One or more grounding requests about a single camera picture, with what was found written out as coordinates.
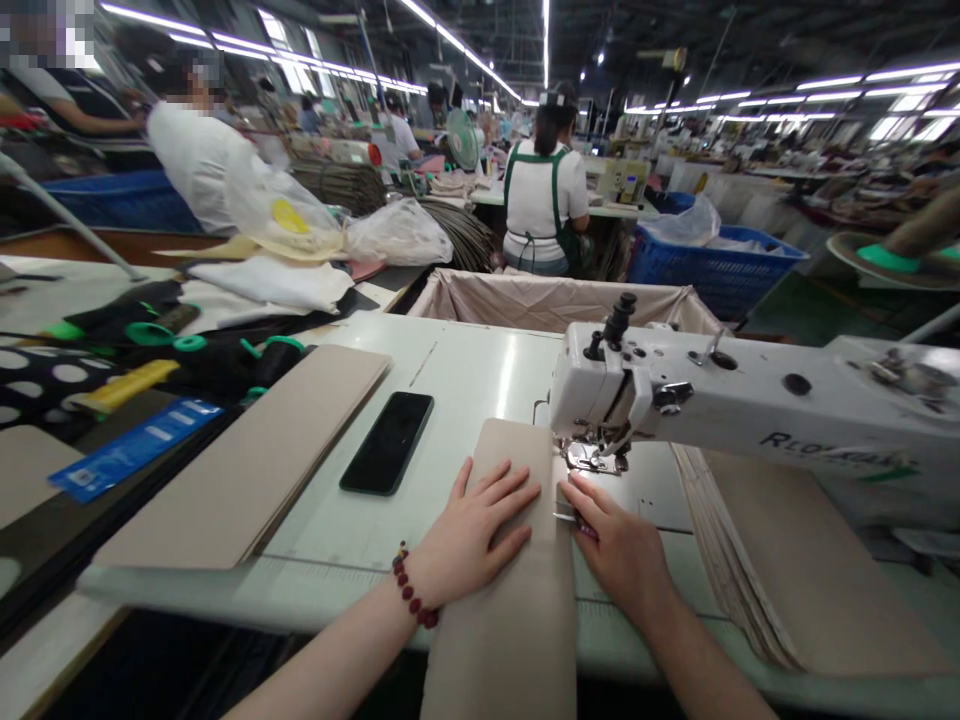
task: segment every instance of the black smartphone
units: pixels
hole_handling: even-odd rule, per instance
[[[372,495],[393,495],[433,408],[433,398],[394,393],[340,478],[340,487]]]

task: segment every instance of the white plastic bag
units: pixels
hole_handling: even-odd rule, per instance
[[[388,265],[432,265],[453,259],[453,243],[443,228],[406,198],[347,227],[347,255],[358,262]]]
[[[643,218],[643,229],[660,242],[687,247],[703,247],[720,233],[720,215],[703,193],[693,207],[679,215]]]
[[[329,260],[343,230],[329,209],[290,175],[264,163],[243,143],[227,165],[227,212],[242,235],[294,260]]]

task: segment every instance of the blue plastic crate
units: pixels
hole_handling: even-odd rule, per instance
[[[693,285],[710,311],[721,320],[743,319],[798,262],[804,252],[752,228],[724,225],[720,237],[765,247],[783,248],[785,256],[735,250],[684,247],[660,242],[637,227],[637,244],[628,275],[640,285]]]
[[[43,183],[43,187],[80,220],[94,227],[203,232],[163,170],[57,180]]]

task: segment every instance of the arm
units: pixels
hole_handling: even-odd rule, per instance
[[[492,581],[530,538],[515,529],[490,548],[497,528],[530,504],[539,485],[524,485],[529,468],[507,474],[505,461],[465,492],[473,461],[467,458],[450,499],[404,572],[423,607],[440,608]],[[414,615],[387,577],[314,638],[226,720],[349,718],[417,629]]]
[[[594,576],[647,641],[690,720],[771,720],[773,710],[677,592],[660,531],[579,474],[564,495],[599,535],[576,533]]]
[[[87,115],[75,102],[70,100],[48,100],[50,107],[63,116],[78,130],[91,135],[113,135],[115,133],[139,132],[143,130],[143,115],[133,120],[107,120]]]

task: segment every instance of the white shirt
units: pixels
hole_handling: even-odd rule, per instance
[[[393,127],[394,141],[389,142],[386,134],[380,131],[374,131],[373,141],[380,150],[380,157],[383,158],[383,170],[385,179],[389,177],[389,172],[400,172],[400,161],[410,156],[414,150],[419,150],[416,138],[413,137],[413,130],[410,125],[399,115],[389,113],[390,125]]]
[[[553,154],[563,149],[557,143]],[[524,140],[514,152],[521,155],[536,155],[533,140]],[[526,234],[549,238],[534,240],[537,260],[559,260],[563,250],[553,237],[557,226],[553,217],[553,165],[514,162],[510,176],[510,198],[507,206],[507,233],[503,236],[503,251],[513,257],[533,260],[533,248],[527,247]],[[583,156],[568,152],[560,161],[557,172],[557,206],[560,209],[560,224],[571,217],[583,217],[590,212],[587,197],[587,170]]]
[[[157,103],[147,118],[147,133],[170,184],[203,229],[215,235],[235,234],[227,212],[227,168],[231,156],[242,152],[249,140],[216,118],[165,101]],[[259,158],[254,161],[262,163]]]

